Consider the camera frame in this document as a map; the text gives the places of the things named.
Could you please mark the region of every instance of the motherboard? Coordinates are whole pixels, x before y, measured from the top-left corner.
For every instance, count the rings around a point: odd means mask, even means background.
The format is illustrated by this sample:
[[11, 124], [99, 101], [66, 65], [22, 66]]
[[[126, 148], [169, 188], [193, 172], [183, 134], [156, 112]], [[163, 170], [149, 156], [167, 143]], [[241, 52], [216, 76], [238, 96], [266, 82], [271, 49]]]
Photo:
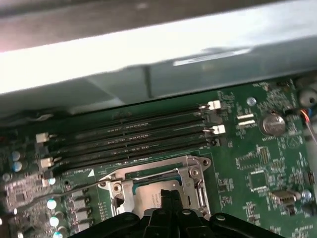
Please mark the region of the motherboard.
[[66, 238], [160, 190], [286, 238], [317, 236], [315, 177], [295, 78], [239, 85], [0, 133], [5, 238]]

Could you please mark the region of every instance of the screw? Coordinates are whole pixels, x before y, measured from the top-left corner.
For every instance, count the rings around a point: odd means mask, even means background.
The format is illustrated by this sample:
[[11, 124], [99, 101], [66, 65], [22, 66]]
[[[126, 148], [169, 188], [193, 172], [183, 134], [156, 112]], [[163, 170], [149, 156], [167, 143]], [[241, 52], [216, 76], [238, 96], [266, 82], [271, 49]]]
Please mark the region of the screw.
[[184, 211], [183, 211], [183, 214], [184, 214], [184, 215], [190, 215], [190, 211], [189, 211], [189, 210], [184, 210]]
[[302, 191], [302, 197], [309, 200], [312, 198], [312, 193], [308, 189], [305, 189]]
[[224, 216], [216, 216], [216, 219], [218, 221], [225, 221], [226, 220], [226, 218]]
[[112, 190], [114, 192], [121, 192], [122, 191], [122, 186], [120, 184], [116, 183], [116, 184], [113, 185]]
[[199, 171], [198, 170], [191, 170], [191, 175], [192, 176], [197, 176], [199, 174]]
[[250, 106], [250, 107], [253, 107], [257, 104], [257, 100], [253, 97], [249, 97], [247, 98], [247, 104]]

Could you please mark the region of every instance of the gray plastic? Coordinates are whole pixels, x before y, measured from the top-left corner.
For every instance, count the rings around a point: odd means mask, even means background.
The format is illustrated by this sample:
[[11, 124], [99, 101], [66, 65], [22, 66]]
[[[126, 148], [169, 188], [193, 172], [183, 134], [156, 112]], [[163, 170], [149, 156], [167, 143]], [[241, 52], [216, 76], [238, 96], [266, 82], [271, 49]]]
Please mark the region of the gray plastic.
[[316, 69], [316, 12], [315, 0], [284, 1], [0, 54], [0, 114], [76, 114]]

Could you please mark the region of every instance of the ram slot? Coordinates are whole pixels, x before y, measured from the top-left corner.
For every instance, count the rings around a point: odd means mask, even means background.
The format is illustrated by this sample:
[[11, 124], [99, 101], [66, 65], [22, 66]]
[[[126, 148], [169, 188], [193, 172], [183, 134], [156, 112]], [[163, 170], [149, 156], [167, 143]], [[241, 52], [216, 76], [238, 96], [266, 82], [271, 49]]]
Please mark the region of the ram slot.
[[104, 150], [101, 152], [97, 153], [91, 153], [91, 154], [85, 154], [82, 156], [77, 156], [77, 157], [66, 157], [62, 158], [61, 162], [81, 162], [81, 161], [90, 161], [90, 160], [97, 160], [100, 158], [108, 158], [108, 157], [113, 157], [113, 156], [120, 156], [123, 154], [133, 154], [133, 153], [138, 153], [146, 150], [152, 150], [155, 148], [160, 148], [163, 146], [172, 146], [172, 145], [177, 145], [179, 143], [184, 143], [187, 141], [195, 140], [199, 138], [200, 136], [203, 136], [204, 134], [199, 131], [196, 133], [191, 133], [189, 136], [177, 136], [172, 139], [163, 139], [163, 140], [158, 140], [152, 143], [145, 143], [145, 144], [140, 144], [137, 146], [129, 146], [129, 147], [123, 147], [119, 149], [113, 149], [113, 150]]
[[159, 129], [147, 133], [137, 133], [129, 136], [120, 136], [113, 139], [105, 139], [90, 143], [82, 143], [74, 146], [60, 148], [58, 151], [50, 152], [53, 157], [73, 157], [82, 154], [94, 153], [109, 149], [125, 148], [127, 146], [138, 145], [157, 140], [171, 139], [179, 136], [187, 136], [192, 133], [201, 132], [203, 125], [193, 124], [192, 128], [184, 129], [183, 126], [174, 127], [173, 129]]
[[71, 164], [63, 164], [53, 169], [52, 176], [56, 177], [58, 175], [61, 175], [62, 173], [78, 170], [78, 169], [85, 169], [85, 168], [91, 168], [93, 166], [101, 166], [101, 165], [107, 165], [107, 164], [113, 164], [113, 163], [127, 163], [129, 161], [133, 160], [143, 160], [143, 159], [149, 159], [153, 156], [159, 156], [161, 154], [165, 153], [173, 153], [177, 151], [182, 150], [192, 150], [194, 148], [199, 148], [201, 146], [207, 146], [205, 139], [199, 139], [195, 141], [191, 141], [188, 143], [181, 143], [177, 146], [171, 145], [166, 146], [164, 148], [159, 148], [156, 150], [151, 151], [145, 151], [143, 153], [134, 153], [129, 156], [114, 156], [110, 158], [102, 158], [94, 161], [85, 161], [85, 162], [79, 162], [79, 163], [71, 163]]
[[[68, 130], [66, 133], [61, 133], [60, 135], [64, 135], [67, 136], [70, 133], [78, 133], [78, 132], [85, 132], [87, 130], [92, 130], [92, 129], [100, 129], [100, 128], [105, 128], [105, 127], [111, 127], [111, 126], [118, 126], [118, 125], [122, 125], [122, 124], [127, 124], [127, 123], [134, 123], [134, 122], [138, 122], [138, 121], [144, 121], [144, 120], [151, 120], [151, 119], [163, 119], [165, 117], [176, 117], [179, 115], [186, 115], [186, 114], [191, 114], [191, 113], [195, 113], [198, 112], [198, 106], [191, 106], [188, 108], [182, 108], [180, 110], [177, 111], [172, 111], [172, 112], [162, 112], [162, 113], [153, 113], [153, 114], [149, 114], [146, 116], [136, 116], [136, 117], [127, 117], [126, 114], [124, 114], [125, 117], [116, 117], [114, 118], [113, 121], [106, 121], [106, 122], [100, 122], [100, 119], [102, 116], [98, 117], [98, 121], [94, 121], [94, 118], [91, 119], [87, 119], [87, 115], [84, 115], [85, 120], [89, 120], [92, 123], [89, 124], [85, 124], [82, 125], [82, 120], [81, 120], [81, 116], [77, 116], [78, 119], [76, 121], [79, 121], [78, 124], [74, 125], [74, 120], [73, 118], [71, 118], [69, 121], [66, 119], [65, 120], [65, 127], [70, 127], [70, 128], [76, 128], [75, 130]], [[78, 127], [80, 126], [84, 126], [84, 130], [78, 130]]]
[[126, 133], [142, 132], [147, 130], [159, 129], [166, 126], [176, 126], [184, 123], [202, 121], [201, 117], [197, 117], [193, 113], [178, 116], [169, 116], [161, 119], [145, 120], [136, 123], [127, 123], [118, 126], [104, 127], [99, 129], [87, 130], [70, 135], [58, 135], [52, 142], [63, 142], [64, 145], [72, 145], [78, 142], [89, 142], [104, 137], [115, 137]]

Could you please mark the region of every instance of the cpu socket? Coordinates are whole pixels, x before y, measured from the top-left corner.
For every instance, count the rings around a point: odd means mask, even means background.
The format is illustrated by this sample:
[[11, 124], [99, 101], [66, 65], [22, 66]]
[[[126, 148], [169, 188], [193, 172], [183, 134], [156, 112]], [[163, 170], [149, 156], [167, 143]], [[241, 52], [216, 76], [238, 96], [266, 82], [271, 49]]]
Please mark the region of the cpu socket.
[[178, 190], [184, 208], [211, 216], [204, 171], [211, 165], [205, 157], [180, 156], [117, 169], [100, 180], [99, 188], [109, 191], [112, 215], [133, 212], [140, 218], [144, 211], [160, 208], [160, 191]]

